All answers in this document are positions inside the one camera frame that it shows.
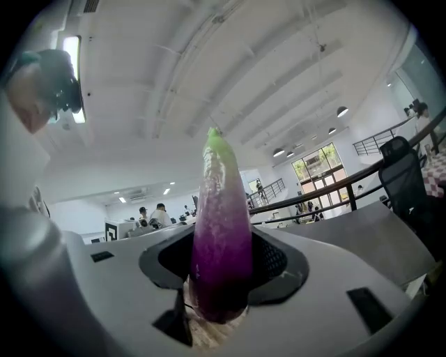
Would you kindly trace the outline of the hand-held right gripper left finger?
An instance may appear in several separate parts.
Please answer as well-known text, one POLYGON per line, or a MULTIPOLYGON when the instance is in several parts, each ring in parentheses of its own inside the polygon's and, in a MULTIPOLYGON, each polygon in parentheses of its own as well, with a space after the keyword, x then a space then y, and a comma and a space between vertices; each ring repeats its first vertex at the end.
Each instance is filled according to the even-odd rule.
POLYGON ((192 226, 87 245, 69 234, 69 257, 93 316, 116 346, 112 356, 193 356, 183 305, 184 279, 171 266, 188 270, 187 244, 159 254, 187 238, 192 226))

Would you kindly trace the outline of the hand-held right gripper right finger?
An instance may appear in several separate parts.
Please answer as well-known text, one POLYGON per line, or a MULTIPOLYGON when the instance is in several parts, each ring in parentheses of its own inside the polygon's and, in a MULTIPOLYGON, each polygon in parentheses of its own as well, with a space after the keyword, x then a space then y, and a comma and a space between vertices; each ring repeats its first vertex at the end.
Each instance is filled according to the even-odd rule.
POLYGON ((217 356, 376 356, 406 322, 409 297, 357 255, 253 229, 247 315, 217 356))

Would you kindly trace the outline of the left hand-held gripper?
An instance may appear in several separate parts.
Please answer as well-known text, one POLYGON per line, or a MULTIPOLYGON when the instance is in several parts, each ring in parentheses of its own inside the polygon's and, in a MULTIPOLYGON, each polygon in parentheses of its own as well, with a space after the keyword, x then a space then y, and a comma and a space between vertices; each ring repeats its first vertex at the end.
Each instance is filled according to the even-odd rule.
POLYGON ((105 218, 105 241, 143 236, 155 231, 151 226, 142 227, 135 220, 111 220, 105 218))

